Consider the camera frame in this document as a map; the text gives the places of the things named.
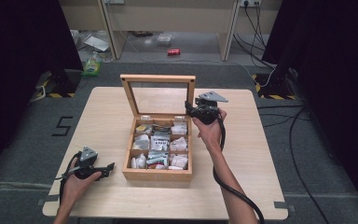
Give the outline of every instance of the human arm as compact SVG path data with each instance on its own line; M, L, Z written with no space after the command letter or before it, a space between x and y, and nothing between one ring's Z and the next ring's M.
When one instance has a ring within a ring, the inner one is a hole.
M221 119L224 119L226 115L226 111L220 109ZM205 125L199 119L193 118L193 122L200 130L198 137L202 139L211 155L217 176L225 184L244 194L241 185L234 174L232 174L222 153L222 148L220 147L222 133L218 121L215 120L212 124ZM248 203L224 188L221 188L221 190L228 216L232 223L257 223L255 211Z
M75 167L76 159L71 164L71 169ZM96 172L86 179L79 179L75 175L69 175L63 187L60 207L57 210L57 216L53 224L63 224L68 222L69 215L75 203L83 196L91 184L101 175Z

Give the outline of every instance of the human hand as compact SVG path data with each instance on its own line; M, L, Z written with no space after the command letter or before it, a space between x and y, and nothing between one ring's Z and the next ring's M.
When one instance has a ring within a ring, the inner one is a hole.
M220 118L224 120L227 112L219 108ZM199 128L198 138L201 138L209 152L215 153L216 150L221 151L220 139L222 131L217 119L211 124L204 124L199 119L193 118L194 124Z
M76 161L78 158L75 158L72 161L71 168L75 167ZM75 203L83 196L86 190L91 186L91 184L98 179L101 175L101 172L96 172L86 179L79 179L75 175L69 175L68 179L65 182L65 186L63 187L62 193L62 201L61 204L67 203L71 206L75 205Z

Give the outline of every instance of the red object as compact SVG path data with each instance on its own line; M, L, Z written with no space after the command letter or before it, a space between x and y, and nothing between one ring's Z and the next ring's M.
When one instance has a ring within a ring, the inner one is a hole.
M171 55L180 55L180 49L169 49L168 56L171 56Z

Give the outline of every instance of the black curtain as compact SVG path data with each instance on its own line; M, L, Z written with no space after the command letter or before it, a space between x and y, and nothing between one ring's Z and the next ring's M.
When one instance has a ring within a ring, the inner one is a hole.
M82 64L59 1L0 1L0 153L39 77L64 69L82 70Z
M321 135L358 189L358 0L308 4L282 1L263 60L297 70Z

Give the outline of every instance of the open box lid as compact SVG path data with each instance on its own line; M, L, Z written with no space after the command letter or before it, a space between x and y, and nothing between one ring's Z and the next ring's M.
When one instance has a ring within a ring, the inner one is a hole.
M193 105L195 76L120 76L134 117L185 116L185 101Z

